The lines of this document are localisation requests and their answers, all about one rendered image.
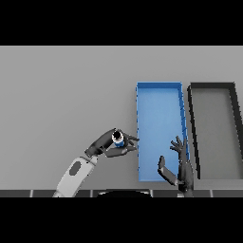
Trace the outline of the dark grey bin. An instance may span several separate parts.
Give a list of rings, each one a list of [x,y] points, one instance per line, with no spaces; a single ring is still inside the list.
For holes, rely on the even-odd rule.
[[[187,88],[198,179],[243,179],[243,123],[235,83]]]

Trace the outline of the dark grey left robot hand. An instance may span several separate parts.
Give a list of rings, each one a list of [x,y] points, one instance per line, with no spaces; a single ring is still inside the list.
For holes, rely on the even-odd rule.
[[[114,142],[112,141],[112,134],[119,130],[122,132],[124,137],[124,146],[116,147]],[[84,153],[89,157],[98,156],[101,154],[105,154],[108,158],[114,158],[119,156],[124,156],[128,152],[136,151],[137,147],[134,144],[134,141],[139,141],[136,137],[130,136],[124,133],[119,128],[113,128],[104,134],[102,134],[99,138],[97,138],[85,151]]]

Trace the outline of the blue bin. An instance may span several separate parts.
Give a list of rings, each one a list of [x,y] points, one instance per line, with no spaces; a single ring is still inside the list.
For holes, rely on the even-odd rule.
[[[159,157],[178,173],[178,153],[171,141],[188,140],[181,82],[137,82],[137,136],[139,181],[159,182]]]

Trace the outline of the blue pipe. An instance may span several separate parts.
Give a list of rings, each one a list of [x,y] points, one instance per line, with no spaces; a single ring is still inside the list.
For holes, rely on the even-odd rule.
[[[124,137],[121,131],[116,130],[112,134],[112,141],[114,142],[116,147],[123,147],[124,146]]]

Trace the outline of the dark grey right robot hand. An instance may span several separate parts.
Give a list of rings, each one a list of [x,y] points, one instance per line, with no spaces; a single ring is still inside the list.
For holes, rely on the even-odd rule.
[[[194,172],[191,161],[187,159],[186,140],[181,141],[176,137],[176,141],[171,141],[171,150],[178,153],[178,174],[173,174],[165,166],[164,156],[159,157],[158,173],[169,184],[177,186],[184,197],[194,196]]]

